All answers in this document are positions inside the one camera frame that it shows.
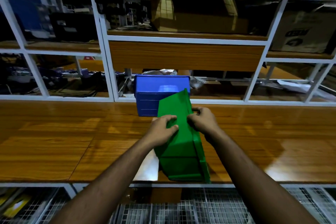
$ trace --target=wooden drawer front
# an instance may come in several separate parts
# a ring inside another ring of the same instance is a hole
[[[249,71],[263,46],[109,41],[113,68]]]

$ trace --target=green plastic bin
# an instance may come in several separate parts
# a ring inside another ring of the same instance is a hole
[[[167,128],[177,124],[179,131],[166,144],[154,150],[169,180],[210,183],[200,134],[187,122],[187,115],[191,113],[187,89],[160,100],[157,116],[176,115],[177,119],[170,121]]]

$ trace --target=wooden work table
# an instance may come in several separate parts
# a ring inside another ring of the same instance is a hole
[[[279,182],[336,183],[336,108],[207,105]],[[90,182],[145,133],[135,103],[0,102],[0,182]],[[230,183],[202,143],[213,182]],[[159,173],[158,182],[170,182]]]

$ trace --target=hand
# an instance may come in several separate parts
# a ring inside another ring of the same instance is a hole
[[[209,108],[206,107],[193,107],[191,108],[194,112],[188,115],[188,120],[190,120],[195,128],[204,134],[205,136],[212,135],[216,131],[220,131],[221,128],[217,124],[216,117],[210,111]]]
[[[143,139],[153,148],[163,145],[168,139],[179,130],[178,125],[167,128],[167,122],[177,119],[176,115],[164,115],[160,118],[153,118],[152,124]]]

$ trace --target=white box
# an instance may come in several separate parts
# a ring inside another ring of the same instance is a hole
[[[271,50],[323,53],[336,30],[336,13],[286,11],[275,33]]]

